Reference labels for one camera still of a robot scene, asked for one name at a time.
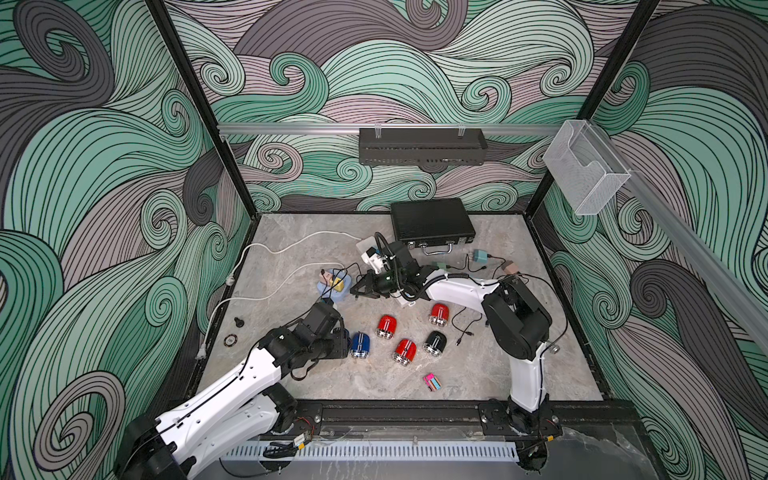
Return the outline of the blue shaver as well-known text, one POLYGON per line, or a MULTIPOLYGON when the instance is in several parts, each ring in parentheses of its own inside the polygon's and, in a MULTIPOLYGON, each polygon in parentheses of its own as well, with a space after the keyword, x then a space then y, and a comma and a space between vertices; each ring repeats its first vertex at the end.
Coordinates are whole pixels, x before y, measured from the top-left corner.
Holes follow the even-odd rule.
POLYGON ((356 359, 365 359, 370 355, 370 337, 360 331, 351 337, 350 355, 356 359))

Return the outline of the pink charger adapter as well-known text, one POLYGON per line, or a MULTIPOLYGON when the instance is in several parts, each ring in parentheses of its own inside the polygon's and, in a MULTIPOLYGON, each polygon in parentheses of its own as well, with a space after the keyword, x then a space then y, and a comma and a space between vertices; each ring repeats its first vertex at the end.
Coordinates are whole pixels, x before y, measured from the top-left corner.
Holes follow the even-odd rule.
POLYGON ((502 271, 506 275, 517 275, 520 272, 519 267, 512 261, 507 261, 501 265, 502 271))

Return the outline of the red shaver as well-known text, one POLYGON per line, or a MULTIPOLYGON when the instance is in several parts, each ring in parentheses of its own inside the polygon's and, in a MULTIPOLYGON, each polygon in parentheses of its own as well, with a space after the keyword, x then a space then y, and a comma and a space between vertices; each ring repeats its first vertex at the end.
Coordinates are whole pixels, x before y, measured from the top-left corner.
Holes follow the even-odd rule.
POLYGON ((407 366, 413 362, 417 351, 416 344, 410 339, 401 339, 393 352, 393 359, 403 365, 407 366))
POLYGON ((443 303, 435 303, 432 305, 430 314, 428 317, 429 322, 437 327, 444 327, 450 318, 450 309, 443 303))
POLYGON ((392 339, 397 329, 397 319, 392 315, 383 315, 377 325, 376 334, 380 338, 392 339))

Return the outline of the black shaver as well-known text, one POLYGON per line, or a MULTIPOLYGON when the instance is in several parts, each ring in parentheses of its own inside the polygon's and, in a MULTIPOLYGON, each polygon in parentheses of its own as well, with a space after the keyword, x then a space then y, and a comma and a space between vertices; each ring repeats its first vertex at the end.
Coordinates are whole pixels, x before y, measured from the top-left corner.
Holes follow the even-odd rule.
POLYGON ((424 350, 434 357, 441 356, 447 345, 447 337, 440 331, 430 332, 423 343, 424 350))

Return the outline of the yellow charger adapter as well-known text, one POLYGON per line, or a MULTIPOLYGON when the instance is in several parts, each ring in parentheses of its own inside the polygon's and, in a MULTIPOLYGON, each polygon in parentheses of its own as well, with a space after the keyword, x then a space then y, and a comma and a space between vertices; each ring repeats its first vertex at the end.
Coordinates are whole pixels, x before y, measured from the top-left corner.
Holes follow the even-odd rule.
POLYGON ((342 292, 345 288, 345 281, 342 278, 335 277, 331 282, 333 291, 342 292))

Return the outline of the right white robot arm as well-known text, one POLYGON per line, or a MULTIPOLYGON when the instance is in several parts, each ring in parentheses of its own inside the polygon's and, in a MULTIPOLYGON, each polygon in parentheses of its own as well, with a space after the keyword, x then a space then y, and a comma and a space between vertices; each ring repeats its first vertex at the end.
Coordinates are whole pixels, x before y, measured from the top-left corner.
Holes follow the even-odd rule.
POLYGON ((546 398, 543 363, 552 319, 518 276, 487 280, 420 265, 408 246, 388 243, 381 234, 360 241, 357 249, 367 269, 350 287, 353 296, 394 298, 402 305, 448 302, 482 314, 510 358, 511 404, 529 414, 540 411, 546 398))

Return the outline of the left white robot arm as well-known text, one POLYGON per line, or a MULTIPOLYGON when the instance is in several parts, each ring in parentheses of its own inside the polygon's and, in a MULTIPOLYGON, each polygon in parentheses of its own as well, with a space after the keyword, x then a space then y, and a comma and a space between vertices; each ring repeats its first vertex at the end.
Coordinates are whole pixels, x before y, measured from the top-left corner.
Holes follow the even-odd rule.
POLYGON ((349 334, 331 299, 269 330, 228 373, 155 418, 127 427, 113 473, 118 479, 193 479, 242 442, 282 433, 296 419, 296 399, 282 380, 321 360, 342 359, 349 334))

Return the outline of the teal charger adapter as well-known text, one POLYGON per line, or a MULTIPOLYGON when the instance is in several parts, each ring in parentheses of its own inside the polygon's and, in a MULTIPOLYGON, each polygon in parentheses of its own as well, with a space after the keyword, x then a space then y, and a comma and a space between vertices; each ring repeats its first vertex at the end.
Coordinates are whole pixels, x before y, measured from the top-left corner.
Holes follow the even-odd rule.
POLYGON ((486 264, 488 262, 489 254, 482 249, 475 249, 472 254, 472 261, 479 264, 486 264))

